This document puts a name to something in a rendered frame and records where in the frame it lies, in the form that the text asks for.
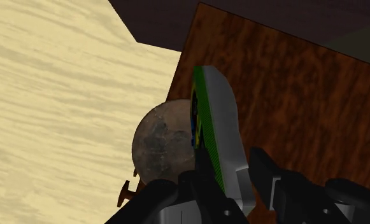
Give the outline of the green and grey object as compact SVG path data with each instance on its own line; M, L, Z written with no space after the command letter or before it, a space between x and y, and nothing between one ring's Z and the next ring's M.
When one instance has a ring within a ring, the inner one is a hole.
M255 197L232 88L217 68L196 66L191 97L194 148L206 147L219 187L248 216L255 207Z

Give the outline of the brown mottled ball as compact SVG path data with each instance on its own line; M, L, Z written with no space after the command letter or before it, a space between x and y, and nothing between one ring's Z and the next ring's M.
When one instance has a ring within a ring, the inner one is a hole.
M151 109L140 121L132 141L132 161L140 180L175 183L195 168L191 145L190 100L167 101Z

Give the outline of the brown wooden chest of drawers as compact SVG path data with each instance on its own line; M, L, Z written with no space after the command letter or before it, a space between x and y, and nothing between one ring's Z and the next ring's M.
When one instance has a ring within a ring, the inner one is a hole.
M344 178L370 189L369 63L201 0L109 2L137 42L181 53L167 99L190 99L190 116L194 67L226 77L248 168L250 148L262 148L316 185ZM248 223L277 224L252 190Z

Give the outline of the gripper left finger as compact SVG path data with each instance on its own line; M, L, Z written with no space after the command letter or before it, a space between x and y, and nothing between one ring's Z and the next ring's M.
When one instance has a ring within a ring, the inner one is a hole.
M213 177L206 150L196 151L196 169L178 183L149 182L105 224L249 224L234 199L225 196Z

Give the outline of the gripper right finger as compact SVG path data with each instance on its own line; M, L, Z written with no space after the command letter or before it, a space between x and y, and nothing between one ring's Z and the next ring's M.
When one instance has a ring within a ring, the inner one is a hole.
M277 224L370 224L370 189L344 178L316 185L250 148L250 179Z

